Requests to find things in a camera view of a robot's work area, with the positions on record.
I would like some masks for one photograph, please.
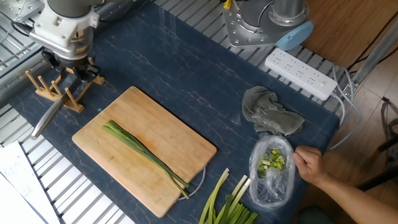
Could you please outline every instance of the dish towel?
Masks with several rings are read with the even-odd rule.
[[[276,94],[263,86],[255,86],[244,92],[242,113],[254,123],[256,132],[272,131],[275,135],[298,132],[305,121],[299,114],[286,111],[278,103]]]

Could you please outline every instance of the white power strip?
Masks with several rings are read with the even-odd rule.
[[[321,100],[327,100],[337,86],[333,79],[279,48],[267,57],[266,67]]]

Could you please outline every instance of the clear plastic bag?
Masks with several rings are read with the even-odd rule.
[[[270,168],[266,176],[259,179],[257,172],[264,155],[279,150],[285,158],[282,170]],[[295,164],[292,159],[293,149],[286,138],[281,136],[264,135],[254,146],[249,159],[250,185],[249,193],[252,201],[263,210],[275,210],[285,205],[293,193]]]

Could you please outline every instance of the knife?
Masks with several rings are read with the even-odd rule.
[[[81,85],[81,80],[76,77],[76,79],[73,81],[73,83],[70,85],[69,90],[71,93],[74,93],[79,86]],[[33,140],[36,140],[42,133],[45,127],[49,124],[49,122],[52,120],[52,118],[55,116],[55,114],[67,103],[69,100],[68,94],[65,92],[63,96],[59,99],[57,99],[54,104],[45,112],[43,117],[40,119],[40,121],[37,123],[35,129],[32,131],[32,134],[30,137]]]

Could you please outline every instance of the blue countertop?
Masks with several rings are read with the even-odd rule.
[[[43,135],[136,223],[198,223],[208,196],[228,167],[230,175],[216,201],[216,209],[220,210],[224,196],[233,191],[244,174],[249,174],[249,155],[258,140],[253,124],[241,112],[243,93],[248,88],[261,85],[276,92],[279,103],[306,119],[301,132],[288,137],[293,148],[306,145],[324,152],[338,128],[335,114],[152,3],[137,16],[100,33],[95,38],[93,54],[106,83],[89,89],[80,101],[85,106],[81,114],[66,108],[59,111]],[[52,71],[44,78],[49,83],[56,77]],[[190,200],[177,202],[160,219],[72,141],[72,136],[99,109],[107,107],[130,86],[141,89],[218,150],[207,166],[202,188]],[[34,90],[31,85],[10,102],[32,125],[52,104]],[[194,178],[192,188],[200,178],[201,174]],[[243,204],[259,213],[256,223],[290,223],[307,187],[296,174],[293,198],[284,207],[260,211],[251,203],[248,192]]]

